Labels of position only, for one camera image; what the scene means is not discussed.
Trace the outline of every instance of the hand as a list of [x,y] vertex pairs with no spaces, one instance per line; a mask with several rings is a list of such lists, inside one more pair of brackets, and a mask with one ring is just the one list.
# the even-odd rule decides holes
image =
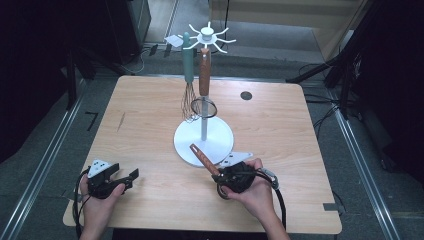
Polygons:
[[[254,169],[263,167],[262,160],[259,158],[247,161],[246,164]],[[228,198],[241,202],[249,213],[259,220],[268,235],[268,239],[290,239],[281,220],[275,213],[271,184],[267,180],[255,177],[252,185],[242,193],[235,193],[226,186],[222,186],[222,190]]]
[[84,195],[84,230],[80,239],[100,239],[106,230],[107,224],[112,216],[113,209],[119,196],[125,190],[125,184],[119,184],[106,199],[97,199],[88,195],[88,177],[85,174],[80,183],[81,194]]

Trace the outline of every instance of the black tripod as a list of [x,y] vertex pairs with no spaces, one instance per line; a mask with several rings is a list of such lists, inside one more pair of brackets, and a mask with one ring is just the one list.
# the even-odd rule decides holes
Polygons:
[[340,112],[344,118],[347,119],[347,100],[353,76],[353,61],[366,44],[367,34],[370,32],[373,23],[376,20],[377,13],[382,6],[384,0],[372,1],[369,10],[366,12],[364,18],[359,23],[356,30],[353,32],[352,37],[347,42],[344,49],[331,60],[309,70],[308,72],[292,79],[287,79],[287,83],[300,83],[329,67],[332,67],[328,75],[325,77],[325,86],[327,88],[334,88],[339,80],[342,80],[342,91],[340,94]]

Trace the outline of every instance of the table top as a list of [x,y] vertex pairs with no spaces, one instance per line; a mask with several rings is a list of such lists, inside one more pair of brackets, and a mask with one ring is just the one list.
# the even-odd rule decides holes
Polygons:
[[[112,94],[83,169],[94,159],[119,163],[115,178],[139,168],[133,188],[120,198],[110,227],[263,232],[233,200],[223,200],[205,168],[178,155],[174,134],[183,122],[186,82],[172,77],[121,77]],[[198,81],[193,82],[198,92]],[[248,91],[251,100],[240,94]],[[338,234],[334,204],[302,88],[295,84],[213,80],[211,100],[234,135],[233,151],[252,152],[274,172],[287,209],[290,233]],[[274,207],[281,209],[275,193]],[[72,202],[63,217],[68,226]]]

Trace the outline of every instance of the brown utensil handle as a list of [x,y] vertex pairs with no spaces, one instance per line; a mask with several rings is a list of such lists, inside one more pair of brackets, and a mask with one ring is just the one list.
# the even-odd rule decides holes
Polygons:
[[212,162],[209,160],[208,157],[200,150],[194,143],[190,145],[191,151],[193,151],[194,155],[199,159],[199,161],[205,166],[206,169],[212,174],[212,175],[219,175],[220,172],[215,167],[215,165],[212,164]]
[[200,55],[199,93],[200,96],[209,95],[209,83],[211,80],[211,56],[209,49],[202,48]]

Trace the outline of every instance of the gray floor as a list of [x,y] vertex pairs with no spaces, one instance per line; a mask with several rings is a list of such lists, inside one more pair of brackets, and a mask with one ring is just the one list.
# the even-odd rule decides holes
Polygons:
[[[190,18],[187,18],[186,12],[190,12]],[[196,23],[192,23],[195,28],[206,24],[206,0],[180,0],[170,33],[190,32],[187,26],[188,21],[192,19],[196,19]],[[227,39],[235,38],[238,41],[228,46],[226,49],[229,51],[228,55],[213,56],[214,76],[284,82],[284,79],[297,76],[299,70],[304,72],[313,67],[302,68],[303,66],[322,62],[310,29],[233,22],[229,22],[228,27],[230,30]],[[267,32],[273,38],[264,38],[263,36],[268,35]],[[171,53],[170,56],[164,57],[163,52],[158,51],[154,56],[143,55],[143,61],[144,68],[138,75],[182,74],[178,53]],[[141,69],[141,61],[135,61],[126,67]],[[74,229],[62,223],[68,200],[60,195],[64,190],[73,189],[76,176],[85,161],[117,79],[116,74],[99,67],[96,78],[87,80],[85,91],[80,94],[82,98],[79,108],[76,109],[75,118],[55,155],[36,200],[31,203],[28,216],[24,219],[16,239],[75,238]],[[301,86],[305,93],[328,97],[328,89],[322,86],[323,79],[324,74],[318,74],[301,83]],[[65,95],[34,129],[22,149],[0,164],[0,181],[3,182],[0,193],[0,229],[6,226],[17,201],[27,189],[31,177],[43,159],[50,140],[61,124],[66,103]],[[309,103],[312,122],[322,119],[331,107],[329,103]],[[92,116],[86,112],[99,113],[99,118],[90,131],[87,131],[87,128],[92,121]],[[377,151],[366,129],[354,117],[354,114],[355,112],[352,111],[348,123],[353,129],[382,199],[390,210],[400,238],[421,239],[424,235],[423,189],[418,182],[405,173],[388,173],[382,169]],[[378,215],[366,191],[366,183],[357,170],[339,121],[336,115],[327,118],[322,124],[318,137],[331,187],[344,206],[340,217],[343,230],[338,235],[338,239],[385,239]],[[342,205],[340,199],[336,196],[335,199]],[[307,234],[291,234],[291,237],[292,239],[333,239],[333,236]],[[104,239],[110,238],[109,230]]]

